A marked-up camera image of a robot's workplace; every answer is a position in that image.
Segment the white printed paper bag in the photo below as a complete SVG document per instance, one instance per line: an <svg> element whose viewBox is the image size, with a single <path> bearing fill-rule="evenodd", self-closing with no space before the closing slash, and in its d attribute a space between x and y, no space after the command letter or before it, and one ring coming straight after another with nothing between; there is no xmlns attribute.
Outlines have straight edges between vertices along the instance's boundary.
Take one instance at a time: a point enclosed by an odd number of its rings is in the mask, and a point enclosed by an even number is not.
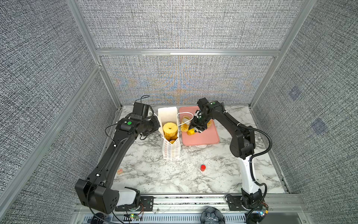
<svg viewBox="0 0 358 224"><path fill-rule="evenodd" d="M181 124L179 115L190 115L188 121ZM161 107L158 109L157 119L160 127L159 133L163 139L162 154L164 160L177 160L180 157L180 127L184 124L190 124L193 114L190 112L179 113L176 107Z"/></svg>

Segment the striped croissant bread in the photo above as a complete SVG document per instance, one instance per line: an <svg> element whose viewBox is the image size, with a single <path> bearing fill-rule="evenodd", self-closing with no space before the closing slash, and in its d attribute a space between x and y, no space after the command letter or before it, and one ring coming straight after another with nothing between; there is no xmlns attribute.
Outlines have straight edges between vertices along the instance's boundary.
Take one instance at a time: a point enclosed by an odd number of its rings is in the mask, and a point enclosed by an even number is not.
<svg viewBox="0 0 358 224"><path fill-rule="evenodd" d="M181 129L182 132L186 133L186 132L188 132L189 127L190 127L190 119L184 117L181 120L180 129Z"/></svg>

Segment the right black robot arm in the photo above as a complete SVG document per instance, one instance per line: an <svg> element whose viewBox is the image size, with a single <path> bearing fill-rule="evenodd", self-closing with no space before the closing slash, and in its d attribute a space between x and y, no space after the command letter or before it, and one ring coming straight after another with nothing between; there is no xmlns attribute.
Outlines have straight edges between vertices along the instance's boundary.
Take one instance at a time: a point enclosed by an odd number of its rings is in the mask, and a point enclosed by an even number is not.
<svg viewBox="0 0 358 224"><path fill-rule="evenodd" d="M195 112L189 129L193 129L196 133L203 133L208 129L209 121L214 119L230 133L232 139L229 149L232 155L239 159L242 171L242 206L247 210L255 210L263 203L268 187L265 183L256 180L253 160L272 149L272 139L264 131L240 123L225 109L223 103L209 102L206 98L202 98L198 100L197 106L199 109ZM268 140L267 149L260 153L255 153L256 132L264 135Z"/></svg>

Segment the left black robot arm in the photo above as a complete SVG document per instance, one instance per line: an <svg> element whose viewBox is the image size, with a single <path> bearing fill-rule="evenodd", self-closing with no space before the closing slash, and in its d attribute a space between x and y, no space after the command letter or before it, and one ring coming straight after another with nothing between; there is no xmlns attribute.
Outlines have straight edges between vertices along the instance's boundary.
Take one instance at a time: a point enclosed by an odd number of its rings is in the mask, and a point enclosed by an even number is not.
<svg viewBox="0 0 358 224"><path fill-rule="evenodd" d="M159 129L156 116L146 119L122 118L116 125L112 143L100 162L85 180L79 179L75 190L83 206L110 214L118 206L138 208L140 191L125 187L112 189L114 178L126 152L139 135L149 135Z"/></svg>

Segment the small yellow bread roll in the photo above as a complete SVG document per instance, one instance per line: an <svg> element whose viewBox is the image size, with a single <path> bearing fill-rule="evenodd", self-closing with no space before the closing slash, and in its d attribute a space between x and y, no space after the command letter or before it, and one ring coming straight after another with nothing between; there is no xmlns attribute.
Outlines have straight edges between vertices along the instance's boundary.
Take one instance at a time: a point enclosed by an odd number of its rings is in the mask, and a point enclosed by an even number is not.
<svg viewBox="0 0 358 224"><path fill-rule="evenodd" d="M195 130L194 128L189 129L189 130L187 131L187 135L194 135L195 133L196 133L196 130Z"/></svg>

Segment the pink plastic tray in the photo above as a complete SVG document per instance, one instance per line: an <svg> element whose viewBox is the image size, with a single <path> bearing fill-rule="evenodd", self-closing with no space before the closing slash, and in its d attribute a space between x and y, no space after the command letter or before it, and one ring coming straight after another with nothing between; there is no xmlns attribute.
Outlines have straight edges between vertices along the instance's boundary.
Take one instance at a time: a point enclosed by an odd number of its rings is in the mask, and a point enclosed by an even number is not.
<svg viewBox="0 0 358 224"><path fill-rule="evenodd" d="M184 107L179 108L179 113L189 112L189 113L195 115L197 110L199 110L198 106L184 106ZM193 117L192 115L190 115L188 113L179 114L180 121L182 120L182 118L184 116L188 116L190 118ZM220 138L219 138L216 126L215 126L215 122L214 122L214 120L211 120L209 123L211 124L211 126L202 133L195 133L193 135L188 135L186 132L181 132L181 140L182 140L183 145L198 146L198 145L218 144L220 141Z"/></svg>

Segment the black round fan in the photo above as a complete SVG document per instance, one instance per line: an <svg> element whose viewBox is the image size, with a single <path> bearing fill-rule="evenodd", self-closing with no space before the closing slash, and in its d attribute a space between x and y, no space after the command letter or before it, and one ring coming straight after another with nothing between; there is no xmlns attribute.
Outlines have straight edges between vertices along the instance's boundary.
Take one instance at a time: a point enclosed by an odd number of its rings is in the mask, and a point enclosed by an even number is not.
<svg viewBox="0 0 358 224"><path fill-rule="evenodd" d="M214 207L206 208L200 216L201 224L225 224L224 215Z"/></svg>

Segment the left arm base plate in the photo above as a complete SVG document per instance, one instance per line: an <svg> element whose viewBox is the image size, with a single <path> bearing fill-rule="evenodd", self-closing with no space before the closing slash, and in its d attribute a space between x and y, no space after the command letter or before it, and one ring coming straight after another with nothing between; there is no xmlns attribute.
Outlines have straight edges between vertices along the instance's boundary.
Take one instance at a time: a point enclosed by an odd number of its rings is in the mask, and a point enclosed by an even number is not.
<svg viewBox="0 0 358 224"><path fill-rule="evenodd" d="M141 210L153 211L154 199L155 197L153 196L141 196L140 197Z"/></svg>

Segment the aluminium front rail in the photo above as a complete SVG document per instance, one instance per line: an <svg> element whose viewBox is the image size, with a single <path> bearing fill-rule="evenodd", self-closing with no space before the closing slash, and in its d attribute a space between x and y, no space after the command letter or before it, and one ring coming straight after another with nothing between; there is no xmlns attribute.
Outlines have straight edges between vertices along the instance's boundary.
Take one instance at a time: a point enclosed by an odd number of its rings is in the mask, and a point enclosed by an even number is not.
<svg viewBox="0 0 358 224"><path fill-rule="evenodd" d="M205 207L215 207L221 211L230 211L224 200L226 195L241 196L238 194L147 194L153 196L152 212L170 211L199 211ZM307 212L303 199L298 194L267 194L264 203L269 212Z"/></svg>

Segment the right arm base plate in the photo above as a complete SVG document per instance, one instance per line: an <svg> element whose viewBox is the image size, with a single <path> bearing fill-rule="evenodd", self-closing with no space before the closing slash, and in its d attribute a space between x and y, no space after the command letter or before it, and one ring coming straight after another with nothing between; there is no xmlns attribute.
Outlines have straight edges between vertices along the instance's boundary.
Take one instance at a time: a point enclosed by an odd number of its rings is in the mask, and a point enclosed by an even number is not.
<svg viewBox="0 0 358 224"><path fill-rule="evenodd" d="M226 201L230 211L246 210L242 204L242 196L226 195L224 200Z"/></svg>

